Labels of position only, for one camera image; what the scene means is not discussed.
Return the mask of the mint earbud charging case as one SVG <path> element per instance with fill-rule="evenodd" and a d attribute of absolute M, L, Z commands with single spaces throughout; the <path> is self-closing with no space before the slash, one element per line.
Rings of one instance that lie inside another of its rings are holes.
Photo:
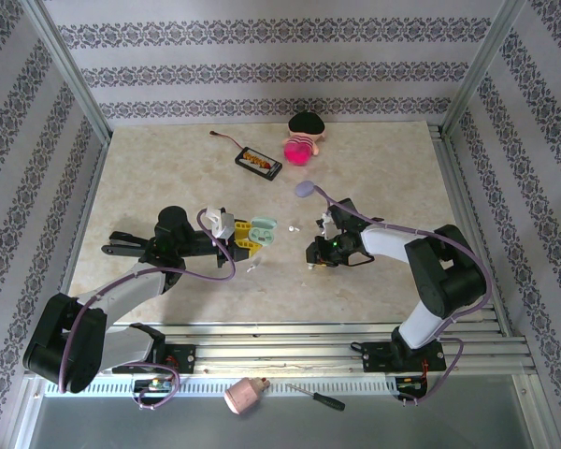
<path fill-rule="evenodd" d="M 274 231 L 277 227 L 277 221 L 269 217 L 254 217 L 251 220 L 252 229 L 249 233 L 249 240 L 260 243 L 263 247 L 269 246 L 274 241 Z M 254 229 L 260 229 L 263 234 L 263 239 L 257 239 L 253 235 Z"/>

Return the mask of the black connector board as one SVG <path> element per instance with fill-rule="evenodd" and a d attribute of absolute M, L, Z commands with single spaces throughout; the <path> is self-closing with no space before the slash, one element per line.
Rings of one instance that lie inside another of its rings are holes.
<path fill-rule="evenodd" d="M 235 158 L 235 163 L 267 181 L 273 181 L 283 168 L 281 162 L 250 147 L 241 149 Z"/>

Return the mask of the plush doll with pink pants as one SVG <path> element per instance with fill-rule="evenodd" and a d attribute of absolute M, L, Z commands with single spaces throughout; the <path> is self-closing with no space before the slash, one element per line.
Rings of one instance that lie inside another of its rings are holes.
<path fill-rule="evenodd" d="M 282 142 L 285 159 L 294 166 L 305 166 L 319 154 L 317 142 L 324 139 L 325 131 L 325 123 L 318 114 L 298 112 L 289 120 L 289 137 Z"/>

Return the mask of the pink cylindrical bottle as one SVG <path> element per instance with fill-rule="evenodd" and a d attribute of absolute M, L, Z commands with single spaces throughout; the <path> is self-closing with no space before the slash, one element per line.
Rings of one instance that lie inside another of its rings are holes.
<path fill-rule="evenodd" d="M 267 378 L 243 378 L 226 389 L 223 397 L 232 413 L 242 414 L 255 405 L 269 387 Z"/>

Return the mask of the grey metal tray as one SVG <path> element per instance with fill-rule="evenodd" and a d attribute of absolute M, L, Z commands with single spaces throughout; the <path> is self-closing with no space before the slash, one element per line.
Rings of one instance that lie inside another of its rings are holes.
<path fill-rule="evenodd" d="M 427 402 L 405 406 L 378 376 L 276 378 L 234 414 L 228 379 L 193 377 L 162 408 L 142 411 L 132 381 L 104 377 L 60 395 L 35 382 L 7 449 L 561 449 L 513 375 L 453 376 Z M 291 390 L 336 398 L 339 412 Z"/>

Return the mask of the aluminium base rail bed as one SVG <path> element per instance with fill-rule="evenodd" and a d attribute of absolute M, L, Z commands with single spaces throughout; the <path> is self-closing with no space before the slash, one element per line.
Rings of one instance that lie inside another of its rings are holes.
<path fill-rule="evenodd" d="M 153 326 L 167 344 L 195 346 L 194 374 L 313 377 L 363 371 L 354 342 L 387 342 L 382 323 L 193 324 Z M 440 342 L 457 374 L 532 373 L 535 362 L 523 337 L 503 337 L 494 320 L 462 322 Z"/>

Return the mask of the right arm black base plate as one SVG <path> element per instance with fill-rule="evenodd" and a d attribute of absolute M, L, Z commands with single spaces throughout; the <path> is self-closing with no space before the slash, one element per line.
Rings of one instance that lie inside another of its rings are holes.
<path fill-rule="evenodd" d="M 397 350 L 391 342 L 364 342 L 360 344 L 364 372 L 406 373 L 446 370 L 442 345 L 432 341 L 421 349 Z"/>

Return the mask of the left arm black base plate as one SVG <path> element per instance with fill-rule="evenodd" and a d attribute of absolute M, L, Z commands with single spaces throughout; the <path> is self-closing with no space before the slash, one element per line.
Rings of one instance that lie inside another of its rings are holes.
<path fill-rule="evenodd" d="M 167 344 L 159 349 L 153 349 L 145 363 L 149 367 L 119 366 L 111 371 L 114 374 L 169 374 L 166 369 L 155 368 L 154 365 L 166 365 L 179 374 L 193 374 L 195 362 L 195 346 L 191 344 Z"/>

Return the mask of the aluminium side rail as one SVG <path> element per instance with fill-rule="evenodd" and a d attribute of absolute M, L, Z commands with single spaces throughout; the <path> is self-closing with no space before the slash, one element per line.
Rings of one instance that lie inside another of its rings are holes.
<path fill-rule="evenodd" d="M 472 204 L 469 200 L 464 180 L 453 155 L 450 141 L 445 141 L 442 138 L 440 131 L 441 129 L 437 125 L 428 125 L 428 132 L 435 149 L 445 189 L 453 210 L 454 219 L 461 229 L 464 237 L 467 239 L 471 249 L 477 256 L 479 256 L 484 265 L 488 268 L 490 283 L 493 290 L 490 304 L 496 314 L 496 320 L 499 324 L 501 335 L 503 337 L 511 337 L 511 327 L 507 319 L 505 308 L 502 304 L 498 287 L 495 284 L 492 264 L 490 263 L 488 254 L 485 251 L 481 232 L 475 220 Z"/>

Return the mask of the black handled screwdriver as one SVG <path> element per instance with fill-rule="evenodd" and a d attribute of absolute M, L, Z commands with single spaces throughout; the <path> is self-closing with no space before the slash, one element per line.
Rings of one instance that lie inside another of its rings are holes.
<path fill-rule="evenodd" d="M 305 394 L 305 395 L 311 397 L 314 401 L 317 401 L 317 402 L 323 404 L 324 406 L 329 407 L 333 410 L 336 410 L 336 411 L 339 411 L 339 412 L 344 412 L 345 411 L 346 405 L 342 401 L 340 401 L 336 398 L 331 398 L 331 397 L 322 395 L 318 392 L 310 392 L 310 391 L 308 391 L 306 389 L 303 389 L 301 387 L 298 387 L 294 384 L 287 384 L 286 386 L 288 388 L 290 388 L 291 390 L 297 391 L 299 393 L 302 393 L 302 394 Z"/>

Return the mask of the aluminium frame post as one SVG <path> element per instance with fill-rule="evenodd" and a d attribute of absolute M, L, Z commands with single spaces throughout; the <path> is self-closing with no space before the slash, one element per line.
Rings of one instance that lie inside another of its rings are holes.
<path fill-rule="evenodd" d="M 113 131 L 43 1 L 19 1 L 39 37 L 49 50 L 60 74 L 79 102 L 93 130 L 103 144 L 109 144 Z"/>
<path fill-rule="evenodd" d="M 441 140 L 446 141 L 453 133 L 472 96 L 493 62 L 499 47 L 504 42 L 526 3 L 527 0 L 503 0 L 501 8 L 495 16 L 478 52 L 474 56 L 461 86 L 454 95 L 444 120 L 439 126 Z"/>

